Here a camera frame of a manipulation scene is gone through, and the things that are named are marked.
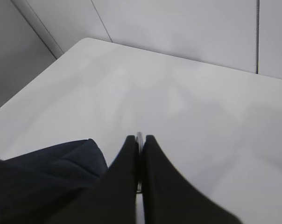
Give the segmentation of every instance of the black fabric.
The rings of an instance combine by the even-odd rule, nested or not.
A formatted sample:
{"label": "black fabric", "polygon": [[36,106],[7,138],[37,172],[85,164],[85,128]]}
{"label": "black fabric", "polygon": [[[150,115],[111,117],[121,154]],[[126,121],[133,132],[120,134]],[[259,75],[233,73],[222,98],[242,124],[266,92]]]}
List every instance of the black fabric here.
{"label": "black fabric", "polygon": [[154,136],[142,151],[142,191],[146,224],[240,224],[179,174]]}
{"label": "black fabric", "polygon": [[93,140],[0,160],[0,224],[43,224],[106,172]]}
{"label": "black fabric", "polygon": [[134,224],[138,158],[135,137],[128,136],[101,181],[47,224]]}
{"label": "black fabric", "polygon": [[240,224],[188,183],[147,136],[128,136],[107,170],[93,140],[0,161],[0,224],[134,224],[138,181],[146,224]]}

